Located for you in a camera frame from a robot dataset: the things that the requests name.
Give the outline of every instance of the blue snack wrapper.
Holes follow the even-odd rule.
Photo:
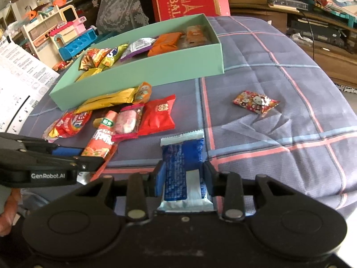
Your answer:
[[[211,211],[202,172],[203,131],[161,139],[166,181],[159,210]]]

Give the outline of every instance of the mint green box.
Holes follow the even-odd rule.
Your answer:
[[[91,48],[115,48],[143,37],[183,31],[188,26],[203,25],[212,44],[177,50],[152,57],[115,63],[103,72],[75,82],[84,72],[78,70],[84,53],[67,69],[50,97],[65,111],[86,100],[140,85],[152,86],[224,73],[221,43],[204,14],[184,16],[134,29],[93,45]]]

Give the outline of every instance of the gold snack wrapper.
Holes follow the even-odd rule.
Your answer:
[[[132,103],[137,91],[138,87],[133,87],[115,92],[113,94],[90,98],[89,100],[85,101],[77,110],[75,110],[75,113],[112,107],[124,103]]]
[[[96,75],[97,73],[100,73],[103,69],[100,69],[99,67],[95,67],[93,69],[88,69],[86,72],[82,73],[82,75],[77,78],[76,81],[80,81],[86,77],[92,76],[92,75]]]

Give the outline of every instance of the person's hand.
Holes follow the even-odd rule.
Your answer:
[[[10,233],[20,199],[20,189],[13,188],[5,203],[4,212],[0,215],[0,236],[6,236]]]

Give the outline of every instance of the pink candy package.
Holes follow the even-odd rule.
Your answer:
[[[144,104],[137,104],[120,110],[115,122],[115,134],[112,136],[113,142],[138,138],[137,132],[143,108]]]
[[[254,113],[264,115],[276,107],[280,101],[270,99],[266,95],[256,92],[244,91],[233,100],[233,103]]]

